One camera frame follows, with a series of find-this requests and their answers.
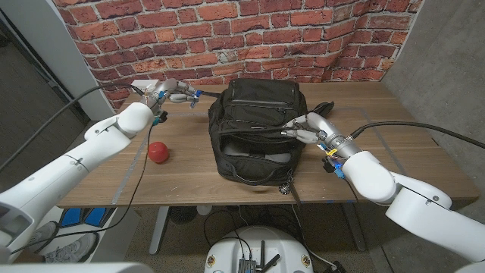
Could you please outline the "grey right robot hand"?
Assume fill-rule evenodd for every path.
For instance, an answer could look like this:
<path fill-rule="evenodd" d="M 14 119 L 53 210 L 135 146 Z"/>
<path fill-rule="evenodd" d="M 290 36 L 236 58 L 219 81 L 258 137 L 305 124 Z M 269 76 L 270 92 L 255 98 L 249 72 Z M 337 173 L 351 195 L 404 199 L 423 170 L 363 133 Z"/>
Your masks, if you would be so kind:
<path fill-rule="evenodd" d="M 287 122 L 281 134 L 296 138 L 306 144 L 324 144 L 328 155 L 350 158 L 362 151 L 352 140 L 348 140 L 334 124 L 321 115 L 310 112 Z"/>

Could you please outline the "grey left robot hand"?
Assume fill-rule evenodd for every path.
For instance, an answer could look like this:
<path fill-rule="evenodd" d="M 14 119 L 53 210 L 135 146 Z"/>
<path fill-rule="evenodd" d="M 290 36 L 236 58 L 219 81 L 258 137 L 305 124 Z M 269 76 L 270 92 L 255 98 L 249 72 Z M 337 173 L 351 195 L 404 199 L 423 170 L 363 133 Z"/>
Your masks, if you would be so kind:
<path fill-rule="evenodd" d="M 201 90 L 195 89 L 180 80 L 170 78 L 163 82 L 157 80 L 155 83 L 150 83 L 146 87 L 140 102 L 153 111 L 160 110 L 165 102 L 190 102 L 190 108 L 194 108 L 201 94 Z"/>

